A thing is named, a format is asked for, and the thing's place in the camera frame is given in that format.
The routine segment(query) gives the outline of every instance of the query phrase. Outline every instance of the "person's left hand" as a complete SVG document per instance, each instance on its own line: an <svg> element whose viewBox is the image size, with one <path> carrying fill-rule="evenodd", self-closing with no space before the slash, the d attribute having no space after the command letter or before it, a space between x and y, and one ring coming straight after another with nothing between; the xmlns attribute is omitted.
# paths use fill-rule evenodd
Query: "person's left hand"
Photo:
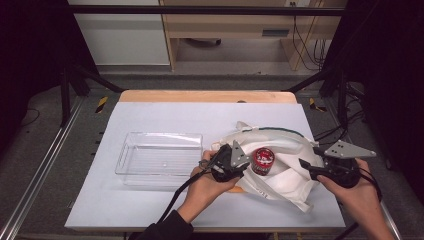
<svg viewBox="0 0 424 240"><path fill-rule="evenodd" d="M204 151L203 158L210 160L216 151ZM201 172L202 169L195 167L191 176ZM192 183L187 192L184 203L178 208L178 213L187 222L192 222L204 209L206 209L219 195L232 189L239 177L228 182L217 182L211 173L206 173L197 181Z"/></svg>

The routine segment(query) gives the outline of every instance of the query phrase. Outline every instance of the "hand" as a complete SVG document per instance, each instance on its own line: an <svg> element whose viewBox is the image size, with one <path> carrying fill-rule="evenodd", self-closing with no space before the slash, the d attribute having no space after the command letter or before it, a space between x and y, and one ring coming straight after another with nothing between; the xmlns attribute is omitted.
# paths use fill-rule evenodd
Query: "hand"
<svg viewBox="0 0 424 240"><path fill-rule="evenodd" d="M210 160L216 151L204 151L203 158ZM202 169L195 167L191 176ZM178 213L187 222L192 222L203 210L205 210L219 195L232 189L239 177L228 182L217 182L211 173L206 173L188 187L184 203L178 208Z"/></svg>
<svg viewBox="0 0 424 240"><path fill-rule="evenodd" d="M359 168L370 171L367 162L360 159L356 161ZM374 185L361 178L355 187L343 188L325 176L320 175L317 178L343 203L353 219L364 228L369 239L393 239L385 223Z"/></svg>

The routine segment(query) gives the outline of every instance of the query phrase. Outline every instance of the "yellow and black tape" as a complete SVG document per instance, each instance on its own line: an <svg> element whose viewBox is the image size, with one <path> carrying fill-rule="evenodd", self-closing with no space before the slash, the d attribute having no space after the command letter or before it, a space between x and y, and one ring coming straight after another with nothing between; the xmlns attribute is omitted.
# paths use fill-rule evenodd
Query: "yellow and black tape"
<svg viewBox="0 0 424 240"><path fill-rule="evenodd" d="M313 98L309 98L309 108L313 109L313 110L318 110L320 112L327 112L327 108L326 107L318 107L315 104L315 100Z"/></svg>
<svg viewBox="0 0 424 240"><path fill-rule="evenodd" d="M107 97L102 97L97 105L96 113L101 113L107 101Z"/></svg>

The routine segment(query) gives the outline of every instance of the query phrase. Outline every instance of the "red can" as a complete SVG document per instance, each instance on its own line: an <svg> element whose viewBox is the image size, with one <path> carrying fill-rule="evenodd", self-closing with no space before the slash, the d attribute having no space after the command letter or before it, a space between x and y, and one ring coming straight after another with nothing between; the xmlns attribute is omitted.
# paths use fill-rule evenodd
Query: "red can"
<svg viewBox="0 0 424 240"><path fill-rule="evenodd" d="M258 175L265 176L274 164L274 153L268 148L259 148L253 152L252 170Z"/></svg>

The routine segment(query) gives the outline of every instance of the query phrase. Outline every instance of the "white cabinet door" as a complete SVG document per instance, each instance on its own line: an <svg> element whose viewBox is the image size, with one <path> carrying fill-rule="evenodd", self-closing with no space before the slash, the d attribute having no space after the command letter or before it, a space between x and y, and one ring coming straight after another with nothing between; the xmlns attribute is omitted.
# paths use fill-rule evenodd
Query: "white cabinet door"
<svg viewBox="0 0 424 240"><path fill-rule="evenodd" d="M68 0L70 5L159 5L157 0ZM159 14L75 14L96 65L169 65Z"/></svg>

